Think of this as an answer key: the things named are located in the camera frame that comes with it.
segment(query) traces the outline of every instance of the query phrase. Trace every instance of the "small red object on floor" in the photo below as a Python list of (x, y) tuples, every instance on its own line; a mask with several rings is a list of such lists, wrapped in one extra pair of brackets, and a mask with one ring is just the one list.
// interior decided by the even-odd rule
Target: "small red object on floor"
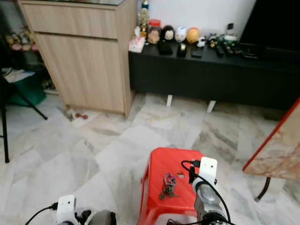
[(81, 115), (80, 113), (76, 113), (76, 114), (75, 114), (75, 117), (76, 117), (76, 118), (82, 117), (84, 120), (87, 120), (87, 119), (88, 119), (88, 115)]
[[(181, 166), (182, 160), (201, 160), (204, 155), (195, 150), (157, 148), (151, 152), (142, 177), (142, 197), (138, 225), (153, 225), (159, 215), (165, 213), (197, 217), (194, 209), (195, 194), (188, 183), (188, 171)], [(176, 177), (174, 193), (178, 197), (159, 199), (164, 177), (171, 173)]]

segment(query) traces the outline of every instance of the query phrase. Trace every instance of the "figurine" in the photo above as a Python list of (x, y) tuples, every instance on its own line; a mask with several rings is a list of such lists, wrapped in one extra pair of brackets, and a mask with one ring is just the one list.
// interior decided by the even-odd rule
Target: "figurine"
[(161, 39), (171, 41), (174, 38), (174, 28), (170, 25), (166, 25), (161, 31)]
[(156, 44), (159, 41), (159, 32), (157, 29), (150, 29), (147, 41), (151, 44)]
[(178, 27), (175, 31), (175, 40), (183, 42), (187, 37), (187, 29), (185, 27)]
[(30, 44), (33, 44), (35, 42), (34, 37), (33, 37), (32, 33), (30, 32), (28, 26), (23, 27), (23, 33), (29, 40)]
[(187, 41), (190, 44), (193, 44), (193, 43), (197, 42), (199, 37), (200, 37), (200, 34), (199, 34), (198, 28), (192, 27), (188, 30), (188, 32), (187, 32)]
[(8, 43), (10, 46), (12, 46), (12, 45), (14, 44), (14, 42), (15, 42), (14, 38), (13, 38), (12, 36), (10, 36), (10, 35), (7, 35), (7, 36), (6, 36), (6, 41), (7, 41), (7, 43)]
[(22, 45), (30, 45), (30, 40), (24, 32), (20, 34), (20, 38)]
[(185, 57), (187, 54), (187, 46), (186, 44), (180, 43), (178, 45), (178, 49), (177, 49), (177, 56), (178, 57)]
[(204, 47), (205, 46), (205, 42), (206, 42), (206, 36), (202, 36), (202, 37), (199, 37), (198, 39), (198, 43), (197, 43), (197, 47), (198, 48), (201, 48), (201, 47)]
[(211, 33), (208, 38), (208, 42), (211, 48), (216, 47), (216, 45), (218, 44), (217, 33)]
[(145, 23), (141, 25), (140, 37), (147, 37), (147, 24)]
[(21, 43), (21, 39), (20, 39), (19, 35), (17, 35), (16, 33), (13, 33), (11, 36), (13, 37), (15, 44)]

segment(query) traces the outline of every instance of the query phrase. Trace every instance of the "yellow figurine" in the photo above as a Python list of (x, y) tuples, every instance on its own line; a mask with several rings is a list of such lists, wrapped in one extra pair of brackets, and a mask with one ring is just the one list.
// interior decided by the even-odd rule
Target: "yellow figurine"
[(187, 32), (187, 41), (190, 44), (193, 44), (193, 43), (197, 42), (199, 37), (200, 37), (200, 33), (199, 33), (198, 28), (192, 27), (188, 30), (188, 32)]

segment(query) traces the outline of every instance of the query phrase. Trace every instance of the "white tile floor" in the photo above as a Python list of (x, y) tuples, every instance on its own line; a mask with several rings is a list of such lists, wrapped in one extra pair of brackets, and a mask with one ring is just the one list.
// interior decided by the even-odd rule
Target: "white tile floor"
[[(21, 225), (61, 195), (76, 194), (78, 206), (112, 210), (118, 224), (135, 225), (140, 178), (150, 152), (172, 146), (199, 150), (218, 160), (218, 189), (237, 225), (296, 225), (300, 185), (273, 179), (266, 196), (263, 177), (242, 172), (245, 162), (275, 127), (276, 110), (217, 102), (206, 113), (202, 100), (137, 94), (126, 120), (92, 113), (94, 119), (70, 122), (63, 104), (49, 95), (39, 105), (49, 120), (30, 108), (8, 106), (11, 162), (4, 164), (0, 144), (0, 224)], [(55, 212), (43, 212), (32, 225), (54, 225)]]

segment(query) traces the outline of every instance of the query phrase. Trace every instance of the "cabinet leg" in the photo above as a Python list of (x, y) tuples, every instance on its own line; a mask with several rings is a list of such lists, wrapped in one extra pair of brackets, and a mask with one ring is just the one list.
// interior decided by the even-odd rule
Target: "cabinet leg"
[(168, 95), (167, 106), (171, 107), (173, 95)]
[(211, 100), (211, 101), (209, 102), (209, 104), (208, 104), (208, 107), (207, 107), (206, 112), (211, 113), (211, 111), (213, 110), (215, 104), (216, 104), (216, 101)]

